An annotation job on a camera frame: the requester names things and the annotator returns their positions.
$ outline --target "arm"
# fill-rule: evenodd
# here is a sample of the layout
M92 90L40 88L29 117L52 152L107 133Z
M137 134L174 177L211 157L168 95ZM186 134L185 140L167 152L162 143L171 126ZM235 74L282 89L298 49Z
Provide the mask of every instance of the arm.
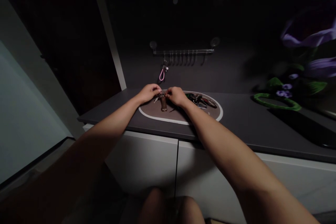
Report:
M166 97L184 109L204 148L234 189L248 223L318 223L264 162L237 136L171 87Z
M4 220L61 223L78 196L97 177L138 106L160 92L156 84L145 86L138 95L83 134L48 170L0 206L0 213L6 214Z

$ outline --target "purple flower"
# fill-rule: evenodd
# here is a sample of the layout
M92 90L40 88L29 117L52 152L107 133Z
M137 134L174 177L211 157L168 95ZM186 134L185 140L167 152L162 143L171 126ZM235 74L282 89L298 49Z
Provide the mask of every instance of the purple flower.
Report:
M292 89L292 84L283 84L282 85L282 88L285 89L285 90L289 90L289 89Z
M309 8L288 21L281 34L286 47L318 47L336 39L336 1Z
M331 78L336 76L336 57L310 62L306 66L304 75L311 78Z
M291 98L292 97L292 93L289 92L288 90L278 90L276 92L276 95L280 96L280 97L284 97L284 98Z
M297 77L299 77L299 75L296 74L296 73L293 73L293 74L288 76L289 79L296 79Z

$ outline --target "brown leather key fob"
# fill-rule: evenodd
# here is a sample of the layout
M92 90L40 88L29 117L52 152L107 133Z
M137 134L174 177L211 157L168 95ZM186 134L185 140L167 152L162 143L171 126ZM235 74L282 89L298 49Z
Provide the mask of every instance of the brown leather key fob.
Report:
M161 97L161 111L162 112L165 112L167 111L167 103L166 103L166 97L165 96L162 96Z

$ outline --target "key ring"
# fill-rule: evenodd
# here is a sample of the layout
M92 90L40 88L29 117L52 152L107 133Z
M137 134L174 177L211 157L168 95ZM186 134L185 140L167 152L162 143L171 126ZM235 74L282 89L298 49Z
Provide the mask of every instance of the key ring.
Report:
M168 62L164 59L164 60L163 60L163 64L162 64L162 70L161 70L161 73L160 73L160 75L159 75L159 80L160 80L160 81L163 81L163 80L165 79L165 72L167 72L167 70L168 70L168 67L167 67L167 65L165 64L165 62L168 63Z
M203 98L203 96L201 94L196 94L195 97L196 97L197 102L202 102L204 105L210 106L214 109L217 108L217 104L213 100L205 99L205 98Z

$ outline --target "white wall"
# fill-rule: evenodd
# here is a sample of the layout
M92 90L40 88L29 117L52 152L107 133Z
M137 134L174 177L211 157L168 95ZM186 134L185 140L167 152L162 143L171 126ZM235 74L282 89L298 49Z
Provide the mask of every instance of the white wall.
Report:
M9 0L0 0L0 41L31 79L30 88L39 90L74 138L80 137L84 124Z
M0 41L0 183L70 135Z

